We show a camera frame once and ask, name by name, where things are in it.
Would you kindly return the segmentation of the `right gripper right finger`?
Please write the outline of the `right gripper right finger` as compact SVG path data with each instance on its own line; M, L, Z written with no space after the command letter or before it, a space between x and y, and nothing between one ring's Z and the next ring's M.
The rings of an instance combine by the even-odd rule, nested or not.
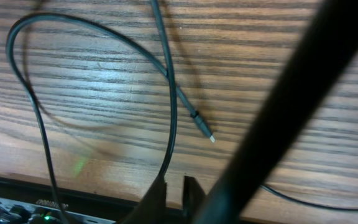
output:
M199 182L190 176L184 176L182 193L182 210L185 223L190 223L206 194Z

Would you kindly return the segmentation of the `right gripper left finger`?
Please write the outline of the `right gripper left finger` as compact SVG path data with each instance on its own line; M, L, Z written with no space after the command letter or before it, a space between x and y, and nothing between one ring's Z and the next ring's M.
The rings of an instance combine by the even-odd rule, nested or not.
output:
M138 206L118 224L163 223L166 210L167 185L163 177L157 177Z

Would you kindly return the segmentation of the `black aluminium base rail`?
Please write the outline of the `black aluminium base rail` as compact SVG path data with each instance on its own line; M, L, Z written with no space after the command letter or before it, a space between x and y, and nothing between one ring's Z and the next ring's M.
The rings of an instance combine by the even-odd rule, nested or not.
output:
M131 200L70 189L60 189L60 194L65 211L85 223L116 223L138 205ZM16 205L30 212L36 208L58 210L50 186L0 177L0 206L7 210Z

